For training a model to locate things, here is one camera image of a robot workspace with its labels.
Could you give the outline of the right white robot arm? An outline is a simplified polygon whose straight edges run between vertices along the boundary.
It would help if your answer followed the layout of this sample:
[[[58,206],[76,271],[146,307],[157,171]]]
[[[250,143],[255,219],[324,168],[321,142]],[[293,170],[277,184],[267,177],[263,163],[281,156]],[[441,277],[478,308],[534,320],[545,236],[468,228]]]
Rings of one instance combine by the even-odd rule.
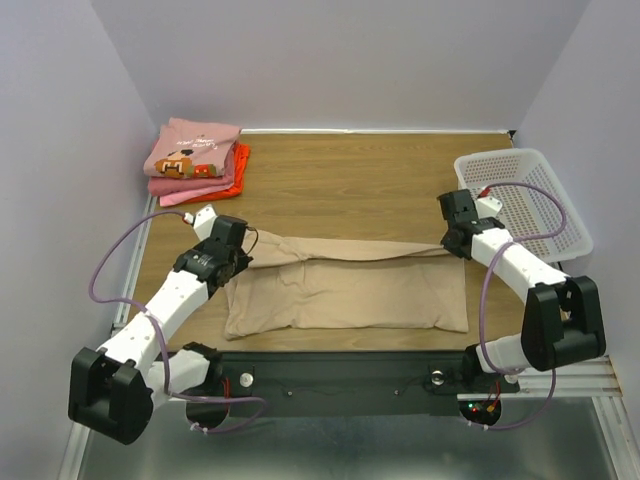
[[[447,231],[442,247],[454,256],[487,267],[479,305],[479,343],[465,349],[463,384],[482,390],[496,374],[545,372],[605,354],[606,338],[596,283],[571,277],[535,256],[497,218],[482,217],[486,198],[457,190],[438,197]],[[486,339],[486,301],[490,280],[499,277],[523,301],[519,334]]]

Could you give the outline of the beige t shirt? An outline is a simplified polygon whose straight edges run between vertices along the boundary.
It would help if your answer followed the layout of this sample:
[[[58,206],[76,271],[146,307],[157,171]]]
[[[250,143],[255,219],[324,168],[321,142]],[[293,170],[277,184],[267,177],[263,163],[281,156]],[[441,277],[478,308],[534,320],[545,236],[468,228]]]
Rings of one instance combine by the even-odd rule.
[[[462,260],[434,244],[250,234],[229,339],[282,329],[469,329]]]

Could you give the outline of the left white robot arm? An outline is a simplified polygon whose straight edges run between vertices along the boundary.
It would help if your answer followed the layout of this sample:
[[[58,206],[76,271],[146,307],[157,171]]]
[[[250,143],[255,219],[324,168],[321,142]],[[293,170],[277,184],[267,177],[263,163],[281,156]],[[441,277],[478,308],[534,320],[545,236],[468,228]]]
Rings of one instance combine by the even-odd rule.
[[[77,424],[128,445],[146,429],[152,414],[171,399],[221,406],[236,398],[214,349],[193,342],[171,354],[167,342],[185,321],[252,258],[243,244],[246,221],[205,207],[183,214],[198,242],[180,254],[166,279],[134,318],[96,349],[73,358],[67,415]]]

